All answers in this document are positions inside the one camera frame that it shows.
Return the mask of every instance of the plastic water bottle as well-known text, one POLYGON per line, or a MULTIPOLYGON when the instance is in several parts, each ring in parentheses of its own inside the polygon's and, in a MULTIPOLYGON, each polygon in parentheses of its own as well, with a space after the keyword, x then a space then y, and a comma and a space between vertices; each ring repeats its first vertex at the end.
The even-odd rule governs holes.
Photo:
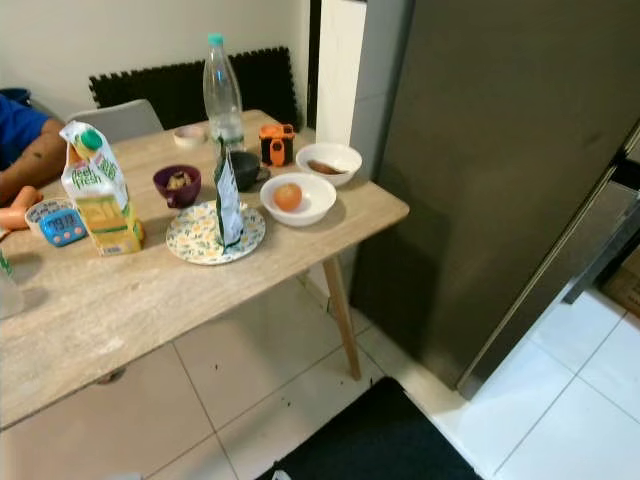
POLYGON ((0 319, 19 313, 24 308, 22 292, 11 279, 11 265, 0 250, 0 319))
MULTIPOLYGON (((209 34, 210 50, 204 62, 202 79, 204 106, 214 142, 218 143, 216 139, 222 137, 230 150, 244 150, 242 97, 223 44, 222 35, 209 34)), ((217 146, 216 151, 219 156, 220 145, 217 146)))

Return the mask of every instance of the blue shirt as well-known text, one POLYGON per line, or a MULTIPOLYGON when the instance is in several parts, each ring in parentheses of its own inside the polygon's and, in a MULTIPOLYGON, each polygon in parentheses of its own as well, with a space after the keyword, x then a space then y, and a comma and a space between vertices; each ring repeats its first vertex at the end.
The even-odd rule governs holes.
POLYGON ((0 95, 0 170, 7 169, 40 136, 48 118, 0 95))

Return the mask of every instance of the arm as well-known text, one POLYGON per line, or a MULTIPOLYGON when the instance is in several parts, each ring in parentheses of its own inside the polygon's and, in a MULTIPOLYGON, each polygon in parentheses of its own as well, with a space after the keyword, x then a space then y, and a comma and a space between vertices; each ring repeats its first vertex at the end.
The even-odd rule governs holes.
POLYGON ((0 205, 6 204, 25 185, 40 187, 62 172, 66 143, 58 132, 63 125, 48 119, 40 136, 22 152, 16 162, 0 173, 0 205))

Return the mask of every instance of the table leg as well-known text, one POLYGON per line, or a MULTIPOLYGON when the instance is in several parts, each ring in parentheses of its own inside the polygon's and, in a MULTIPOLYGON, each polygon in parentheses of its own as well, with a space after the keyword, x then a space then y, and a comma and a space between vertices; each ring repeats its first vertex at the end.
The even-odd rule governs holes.
POLYGON ((337 255, 328 258, 322 263, 324 275, 329 285, 329 294, 333 303, 336 321, 342 336, 342 345, 349 359, 351 367, 351 375, 356 380, 360 380, 360 362, 358 361, 358 348, 356 346, 356 338, 353 334, 353 325, 351 323, 351 312, 349 311, 349 301, 347 293, 344 290, 344 281, 342 280, 342 269, 340 268, 340 260, 337 255))

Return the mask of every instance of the digital timer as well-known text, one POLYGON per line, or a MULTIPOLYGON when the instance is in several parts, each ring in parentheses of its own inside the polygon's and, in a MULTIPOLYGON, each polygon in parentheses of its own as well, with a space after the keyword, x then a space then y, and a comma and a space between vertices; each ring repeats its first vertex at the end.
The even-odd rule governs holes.
POLYGON ((87 229, 84 227, 80 215, 70 208, 50 213, 42 218, 38 224, 47 241, 56 247, 63 247, 87 235, 87 229))

